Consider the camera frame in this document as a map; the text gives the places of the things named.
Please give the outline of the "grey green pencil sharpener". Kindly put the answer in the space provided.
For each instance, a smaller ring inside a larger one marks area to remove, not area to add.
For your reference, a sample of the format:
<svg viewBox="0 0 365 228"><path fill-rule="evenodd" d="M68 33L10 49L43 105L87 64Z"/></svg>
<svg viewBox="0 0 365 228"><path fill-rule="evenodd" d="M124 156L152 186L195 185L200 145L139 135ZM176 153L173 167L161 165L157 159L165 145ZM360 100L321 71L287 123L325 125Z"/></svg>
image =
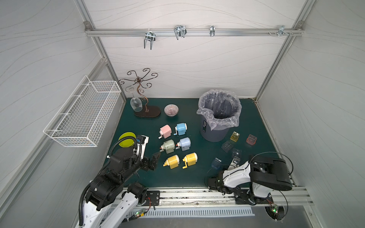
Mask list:
<svg viewBox="0 0 365 228"><path fill-rule="evenodd" d="M174 152L174 150L175 150L174 140L165 141L160 147L160 152L165 151L167 154Z"/></svg>

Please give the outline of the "small yellow pencil sharpener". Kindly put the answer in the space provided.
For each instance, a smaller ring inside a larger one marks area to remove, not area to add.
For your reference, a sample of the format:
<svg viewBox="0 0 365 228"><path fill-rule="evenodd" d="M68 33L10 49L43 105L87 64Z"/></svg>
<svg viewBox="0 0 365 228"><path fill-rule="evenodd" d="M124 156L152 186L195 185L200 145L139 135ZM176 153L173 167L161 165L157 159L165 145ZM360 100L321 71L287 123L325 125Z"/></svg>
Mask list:
<svg viewBox="0 0 365 228"><path fill-rule="evenodd" d="M173 155L171 157L169 157L163 164L163 167L170 167L170 169L174 169L176 167L178 167L180 164L180 158L178 155Z"/></svg>

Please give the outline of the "pink pencil sharpener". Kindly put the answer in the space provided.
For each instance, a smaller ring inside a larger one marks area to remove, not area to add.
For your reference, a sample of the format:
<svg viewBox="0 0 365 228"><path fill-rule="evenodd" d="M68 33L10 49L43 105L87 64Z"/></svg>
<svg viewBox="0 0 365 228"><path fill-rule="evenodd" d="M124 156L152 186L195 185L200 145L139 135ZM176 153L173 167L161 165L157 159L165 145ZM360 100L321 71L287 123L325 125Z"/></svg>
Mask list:
<svg viewBox="0 0 365 228"><path fill-rule="evenodd" d="M158 137L159 139L162 139L162 138L166 139L166 138L171 136L172 129L168 124L166 124L166 125L164 125L163 127L160 128L159 134L160 134L160 136Z"/></svg>

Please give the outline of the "yellow white pencil sharpener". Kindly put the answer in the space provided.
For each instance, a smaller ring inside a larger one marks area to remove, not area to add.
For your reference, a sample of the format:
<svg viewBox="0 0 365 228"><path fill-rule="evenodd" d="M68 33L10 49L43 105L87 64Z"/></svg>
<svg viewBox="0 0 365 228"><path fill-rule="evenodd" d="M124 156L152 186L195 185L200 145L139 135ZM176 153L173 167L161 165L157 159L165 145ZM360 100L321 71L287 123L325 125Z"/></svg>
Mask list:
<svg viewBox="0 0 365 228"><path fill-rule="evenodd" d="M191 154L187 154L183 160L184 162L184 167L183 169L188 168L189 166L195 165L198 161L198 156L196 153L191 153Z"/></svg>

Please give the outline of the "light blue pencil sharpener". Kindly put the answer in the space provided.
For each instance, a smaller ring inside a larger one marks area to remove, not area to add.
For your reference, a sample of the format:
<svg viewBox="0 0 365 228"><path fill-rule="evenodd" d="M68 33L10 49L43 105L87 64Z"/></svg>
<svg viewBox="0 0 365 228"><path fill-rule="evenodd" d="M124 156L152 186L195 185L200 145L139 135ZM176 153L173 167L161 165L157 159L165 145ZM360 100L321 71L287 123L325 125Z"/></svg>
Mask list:
<svg viewBox="0 0 365 228"><path fill-rule="evenodd" d="M175 127L175 134L174 135L185 135L187 131L187 124L186 123L178 123Z"/></svg>

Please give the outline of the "bright blue shavings tray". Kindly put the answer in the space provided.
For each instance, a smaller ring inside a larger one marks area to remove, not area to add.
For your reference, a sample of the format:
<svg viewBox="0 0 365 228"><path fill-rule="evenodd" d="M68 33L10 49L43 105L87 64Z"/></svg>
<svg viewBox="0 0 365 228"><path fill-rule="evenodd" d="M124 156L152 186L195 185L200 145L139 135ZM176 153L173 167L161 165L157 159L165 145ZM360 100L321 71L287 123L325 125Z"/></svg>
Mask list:
<svg viewBox="0 0 365 228"><path fill-rule="evenodd" d="M215 158L213 161L212 161L212 163L211 163L211 167L212 168L214 168L214 169L216 169L216 170L218 170L218 169L220 169L220 167L221 167L221 163L222 163L222 161L219 159L219 158Z"/></svg>

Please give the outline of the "yellow transparent shavings tray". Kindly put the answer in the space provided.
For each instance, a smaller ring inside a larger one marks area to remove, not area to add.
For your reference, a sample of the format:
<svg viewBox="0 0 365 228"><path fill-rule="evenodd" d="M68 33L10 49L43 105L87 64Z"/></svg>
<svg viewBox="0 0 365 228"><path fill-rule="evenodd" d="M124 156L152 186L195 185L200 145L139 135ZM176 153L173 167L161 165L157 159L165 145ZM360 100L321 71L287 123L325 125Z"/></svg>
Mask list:
<svg viewBox="0 0 365 228"><path fill-rule="evenodd" d="M230 140L236 143L239 140L239 137L240 137L240 134L238 132L234 131L232 133L232 135L230 136Z"/></svg>

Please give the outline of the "clear grey shavings tray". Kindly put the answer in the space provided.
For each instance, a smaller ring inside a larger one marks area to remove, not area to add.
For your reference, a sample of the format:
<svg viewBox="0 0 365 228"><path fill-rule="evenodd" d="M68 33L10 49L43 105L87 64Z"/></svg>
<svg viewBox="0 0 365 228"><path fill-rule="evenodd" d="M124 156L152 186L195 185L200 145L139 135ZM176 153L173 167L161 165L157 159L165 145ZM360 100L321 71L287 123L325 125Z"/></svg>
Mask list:
<svg viewBox="0 0 365 228"><path fill-rule="evenodd" d="M242 153L242 150L232 148L232 151L231 151L232 158L234 158L234 157L241 158L241 153Z"/></svg>

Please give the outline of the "red transparent shavings tray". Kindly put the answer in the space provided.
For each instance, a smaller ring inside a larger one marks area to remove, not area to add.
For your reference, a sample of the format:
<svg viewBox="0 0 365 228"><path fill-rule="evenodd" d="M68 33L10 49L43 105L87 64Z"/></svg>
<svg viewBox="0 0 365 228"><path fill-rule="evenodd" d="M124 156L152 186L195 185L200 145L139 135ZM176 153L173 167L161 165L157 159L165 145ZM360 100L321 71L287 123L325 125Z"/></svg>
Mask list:
<svg viewBox="0 0 365 228"><path fill-rule="evenodd" d="M257 141L257 137L254 135L251 135L251 134L249 134L246 139L246 143L251 146L254 146L256 144L256 141Z"/></svg>

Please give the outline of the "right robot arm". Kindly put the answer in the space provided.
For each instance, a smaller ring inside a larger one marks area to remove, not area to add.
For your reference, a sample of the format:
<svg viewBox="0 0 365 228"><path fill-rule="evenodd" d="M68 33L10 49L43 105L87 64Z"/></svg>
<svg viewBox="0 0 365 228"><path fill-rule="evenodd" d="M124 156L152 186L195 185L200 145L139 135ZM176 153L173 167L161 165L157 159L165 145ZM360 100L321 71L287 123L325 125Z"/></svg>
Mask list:
<svg viewBox="0 0 365 228"><path fill-rule="evenodd" d="M268 157L263 152L251 155L238 166L236 163L208 178L204 183L209 190L233 195L238 205L269 203L272 191L290 191L291 172L282 158Z"/></svg>

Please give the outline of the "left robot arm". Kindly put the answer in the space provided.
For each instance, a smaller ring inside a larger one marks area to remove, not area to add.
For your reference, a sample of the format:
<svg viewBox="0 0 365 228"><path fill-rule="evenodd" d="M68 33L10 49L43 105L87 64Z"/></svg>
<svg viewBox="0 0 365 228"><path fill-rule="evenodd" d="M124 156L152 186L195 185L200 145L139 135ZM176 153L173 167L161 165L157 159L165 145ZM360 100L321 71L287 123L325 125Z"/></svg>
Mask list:
<svg viewBox="0 0 365 228"><path fill-rule="evenodd" d="M125 136L119 139L107 154L107 163L83 190L79 200L78 228L117 228L123 222L138 219L149 212L140 209L129 213L145 203L152 207L147 188L138 182L125 183L139 170L154 171L160 152L151 158L144 156L149 138L145 135Z"/></svg>

